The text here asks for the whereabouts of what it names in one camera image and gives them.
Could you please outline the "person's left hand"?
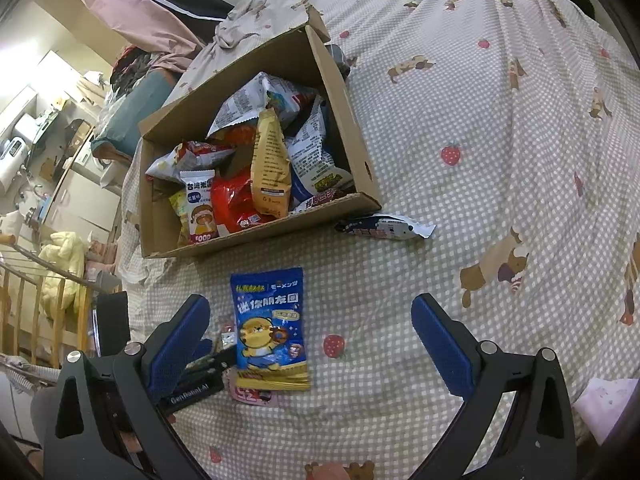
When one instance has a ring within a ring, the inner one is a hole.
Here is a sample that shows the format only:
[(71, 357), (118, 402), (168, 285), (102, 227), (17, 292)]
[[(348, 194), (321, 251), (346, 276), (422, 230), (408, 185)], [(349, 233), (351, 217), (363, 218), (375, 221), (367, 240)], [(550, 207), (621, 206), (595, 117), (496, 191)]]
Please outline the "person's left hand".
[(130, 429), (130, 422), (123, 414), (115, 414), (114, 421), (119, 430), (120, 440), (125, 445), (129, 454), (140, 454), (143, 452), (142, 445), (136, 434)]

